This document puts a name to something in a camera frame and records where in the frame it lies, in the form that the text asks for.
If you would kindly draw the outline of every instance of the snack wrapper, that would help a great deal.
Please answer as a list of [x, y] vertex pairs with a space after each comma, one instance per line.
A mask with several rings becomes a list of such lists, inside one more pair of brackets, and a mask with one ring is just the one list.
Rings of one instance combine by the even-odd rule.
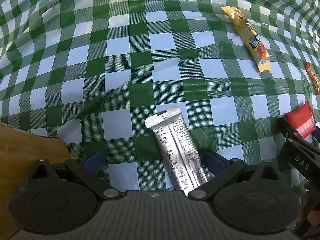
[[259, 71], [270, 70], [270, 55], [247, 18], [236, 7], [224, 6], [221, 8], [228, 15], [233, 27], [251, 52]]
[[307, 64], [304, 65], [304, 68], [308, 72], [309, 77], [311, 78], [313, 85], [315, 86], [318, 94], [320, 94], [320, 85], [319, 85], [319, 80], [317, 77], [317, 74], [311, 64], [308, 62]]
[[199, 153], [178, 106], [148, 117], [145, 125], [155, 134], [164, 164], [177, 189], [188, 196], [190, 191], [207, 182]]

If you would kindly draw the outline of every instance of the silver foil pouch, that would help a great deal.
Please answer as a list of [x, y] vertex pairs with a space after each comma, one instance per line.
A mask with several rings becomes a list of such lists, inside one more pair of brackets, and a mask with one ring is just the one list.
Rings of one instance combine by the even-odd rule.
[[183, 120], [181, 110], [173, 106], [145, 120], [153, 130], [176, 189], [185, 195], [207, 182], [200, 156]]

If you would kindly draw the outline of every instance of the cardboard box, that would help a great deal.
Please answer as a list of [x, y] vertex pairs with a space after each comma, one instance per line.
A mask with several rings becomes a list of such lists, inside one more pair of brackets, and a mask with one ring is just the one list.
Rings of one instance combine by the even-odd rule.
[[37, 159], [63, 163], [70, 157], [66, 144], [15, 129], [0, 122], [0, 239], [7, 239], [17, 228], [9, 212], [12, 194], [25, 179]]

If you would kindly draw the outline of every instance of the table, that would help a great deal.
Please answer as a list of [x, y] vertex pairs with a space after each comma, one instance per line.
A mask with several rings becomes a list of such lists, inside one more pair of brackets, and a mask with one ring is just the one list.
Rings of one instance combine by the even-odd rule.
[[[71, 156], [105, 149], [98, 176], [119, 190], [173, 190], [144, 120], [177, 105], [197, 147], [251, 164], [273, 159], [301, 192], [304, 178], [279, 156], [276, 122], [305, 100], [320, 122], [304, 70], [305, 62], [320, 70], [319, 0], [0, 4], [1, 122], [58, 135]], [[258, 73], [225, 5], [249, 19], [270, 71]]]

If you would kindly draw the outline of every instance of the red snack package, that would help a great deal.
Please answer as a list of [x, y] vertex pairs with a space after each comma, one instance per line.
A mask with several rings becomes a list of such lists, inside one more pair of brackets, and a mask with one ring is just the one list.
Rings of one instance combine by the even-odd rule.
[[304, 139], [316, 129], [316, 123], [313, 119], [312, 111], [308, 100], [303, 106], [286, 114], [289, 123], [295, 128]]

